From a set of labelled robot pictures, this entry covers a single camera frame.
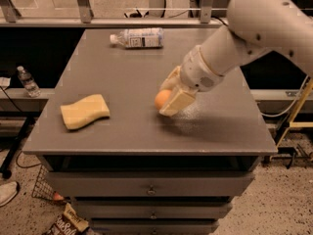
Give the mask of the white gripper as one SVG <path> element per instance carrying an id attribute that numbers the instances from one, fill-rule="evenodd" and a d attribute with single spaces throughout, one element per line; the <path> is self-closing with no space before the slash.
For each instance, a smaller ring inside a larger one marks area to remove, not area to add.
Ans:
<path id="1" fill-rule="evenodd" d="M 171 94 L 158 112 L 172 117 L 195 102 L 197 90 L 207 92 L 222 81 L 223 76 L 204 61 L 201 46 L 196 45 L 161 84 L 159 90 L 171 90 Z"/>

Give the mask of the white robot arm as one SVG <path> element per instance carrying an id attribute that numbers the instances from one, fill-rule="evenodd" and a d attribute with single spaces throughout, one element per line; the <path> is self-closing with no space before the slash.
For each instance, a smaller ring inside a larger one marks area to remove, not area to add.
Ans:
<path id="1" fill-rule="evenodd" d="M 313 75 L 313 20 L 291 0 L 230 0 L 227 25 L 195 46 L 161 85 L 170 95 L 159 113 L 172 117 L 232 69 L 274 51 Z"/>

